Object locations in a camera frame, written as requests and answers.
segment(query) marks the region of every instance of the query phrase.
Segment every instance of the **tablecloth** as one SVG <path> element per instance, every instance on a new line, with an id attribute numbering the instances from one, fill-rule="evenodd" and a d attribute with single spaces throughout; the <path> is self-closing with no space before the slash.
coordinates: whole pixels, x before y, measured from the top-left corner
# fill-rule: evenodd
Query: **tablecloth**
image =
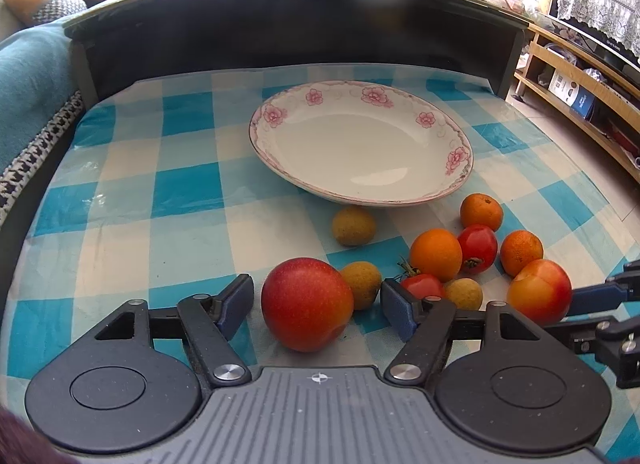
<path id="1" fill-rule="evenodd" d="M 392 85 L 433 102 L 465 131 L 474 151 L 459 191 L 425 205 L 374 209 L 373 241 L 344 248 L 331 235 L 339 205 L 279 178 L 255 155 L 248 121 L 279 91 L 320 80 Z M 260 312 L 270 269 L 315 257 L 340 269 L 367 260 L 384 277 L 426 229 L 462 230 L 470 193 L 502 204 L 498 240 L 533 231 L 545 256 L 574 287 L 602 282 L 640 249 L 587 176 L 514 107 L 472 76 L 424 67 L 313 65 L 199 72 L 138 82 L 92 108 L 58 168 L 24 242 L 0 335 L 0 398 L 24 415 L 29 380 L 73 340 L 130 298 L 174 306 L 218 293 L 238 273 L 256 284 L 255 304 L 231 341 L 251 366 L 364 365 L 385 368 L 402 346 L 376 304 L 354 314 L 325 350 L 279 345 Z M 504 298 L 499 263 L 478 275 L 485 302 Z M 628 317 L 633 305 L 616 315 Z M 185 360 L 179 341 L 156 348 Z M 456 343 L 452 358 L 476 349 Z M 610 370 L 587 358 L 612 386 L 614 406 L 598 447 L 613 460 L 637 452 L 640 392 L 618 390 Z"/>

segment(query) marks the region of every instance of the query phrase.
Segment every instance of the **box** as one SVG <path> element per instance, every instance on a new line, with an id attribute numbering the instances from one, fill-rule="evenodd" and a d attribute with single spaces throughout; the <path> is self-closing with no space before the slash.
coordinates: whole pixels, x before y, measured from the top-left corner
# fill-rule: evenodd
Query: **box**
<path id="1" fill-rule="evenodd" d="M 558 96 L 581 117 L 586 118 L 593 106 L 595 96 L 581 87 L 558 69 L 554 72 L 549 84 L 549 91 Z"/>

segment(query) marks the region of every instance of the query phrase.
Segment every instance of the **wooden tv stand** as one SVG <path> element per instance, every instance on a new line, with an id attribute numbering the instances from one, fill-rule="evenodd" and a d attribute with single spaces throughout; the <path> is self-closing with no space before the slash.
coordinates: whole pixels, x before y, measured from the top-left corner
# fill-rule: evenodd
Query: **wooden tv stand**
<path id="1" fill-rule="evenodd" d="M 557 54 L 551 53 L 545 49 L 545 46 L 549 42 L 555 42 L 563 48 L 571 51 L 582 60 L 584 60 L 590 66 L 598 69 L 608 80 L 613 80 L 620 85 L 629 94 L 632 94 L 635 98 L 640 99 L 640 90 L 636 88 L 632 83 L 629 83 L 625 78 L 622 78 L 619 74 L 613 71 L 610 67 L 603 64 L 596 57 L 582 50 L 575 44 L 564 40 L 564 38 L 553 34 L 546 29 L 540 28 L 535 24 L 529 25 L 529 30 L 533 32 L 534 37 L 529 45 L 529 59 L 527 65 L 522 72 L 516 71 L 514 76 L 518 80 L 518 87 L 516 88 L 516 95 L 522 96 L 525 88 L 530 88 L 533 92 L 541 96 L 553 107 L 558 109 L 564 116 L 569 118 L 578 128 L 583 130 L 591 139 L 593 139 L 598 145 L 605 149 L 611 157 L 613 157 L 619 164 L 625 168 L 631 176 L 640 183 L 640 170 L 626 157 L 622 148 L 605 137 L 596 127 L 591 123 L 584 120 L 578 115 L 569 105 L 552 94 L 544 87 L 538 84 L 538 75 L 546 67 L 550 65 L 558 69 L 560 72 L 574 80 L 579 85 L 583 86 L 589 92 L 591 92 L 596 98 L 601 100 L 604 104 L 610 107 L 616 114 L 622 117 L 634 130 L 640 133 L 640 111 L 633 105 L 627 104 L 625 101 L 616 96 L 610 91 L 607 86 L 594 80 L 587 73 L 582 72 L 575 66 L 572 66 L 564 58 L 561 58 Z"/>

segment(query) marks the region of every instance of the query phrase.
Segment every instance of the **tile floor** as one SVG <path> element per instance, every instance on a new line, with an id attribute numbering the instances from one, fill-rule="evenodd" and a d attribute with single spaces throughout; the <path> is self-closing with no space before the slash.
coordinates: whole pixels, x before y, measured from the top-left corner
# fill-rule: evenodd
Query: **tile floor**
<path id="1" fill-rule="evenodd" d="M 514 89 L 515 85 L 511 87 L 510 94 Z M 640 184 L 589 136 L 537 94 L 526 90 L 524 101 L 520 103 L 511 96 L 507 97 L 507 102 L 549 136 L 589 176 L 640 243 Z"/>

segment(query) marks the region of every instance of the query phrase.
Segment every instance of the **plate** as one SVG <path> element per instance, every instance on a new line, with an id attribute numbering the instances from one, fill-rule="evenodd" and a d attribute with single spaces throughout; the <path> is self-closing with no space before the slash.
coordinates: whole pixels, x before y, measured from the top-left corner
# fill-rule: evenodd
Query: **plate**
<path id="1" fill-rule="evenodd" d="M 474 163 L 465 133 L 408 92 L 366 82 L 307 83 L 266 100 L 249 137 L 275 173 L 347 204 L 428 202 L 462 186 Z"/>

